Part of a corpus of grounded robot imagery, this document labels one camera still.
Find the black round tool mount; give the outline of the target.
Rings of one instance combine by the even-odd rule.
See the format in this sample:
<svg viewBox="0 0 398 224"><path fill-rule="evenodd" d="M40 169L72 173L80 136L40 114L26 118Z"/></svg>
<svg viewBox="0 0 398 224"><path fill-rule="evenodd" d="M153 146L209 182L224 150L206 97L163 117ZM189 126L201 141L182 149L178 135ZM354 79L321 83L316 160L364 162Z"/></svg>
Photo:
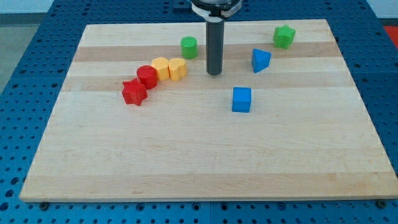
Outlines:
<svg viewBox="0 0 398 224"><path fill-rule="evenodd" d="M208 22L221 22L236 14L242 0L191 0L192 10Z"/></svg>

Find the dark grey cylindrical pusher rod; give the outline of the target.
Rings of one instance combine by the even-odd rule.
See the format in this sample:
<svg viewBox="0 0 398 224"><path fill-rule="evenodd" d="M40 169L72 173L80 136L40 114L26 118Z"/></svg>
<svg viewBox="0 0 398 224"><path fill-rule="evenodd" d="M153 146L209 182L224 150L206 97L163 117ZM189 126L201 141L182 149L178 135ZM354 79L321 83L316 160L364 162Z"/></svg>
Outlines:
<svg viewBox="0 0 398 224"><path fill-rule="evenodd" d="M206 71L219 75L223 68L224 20L206 22Z"/></svg>

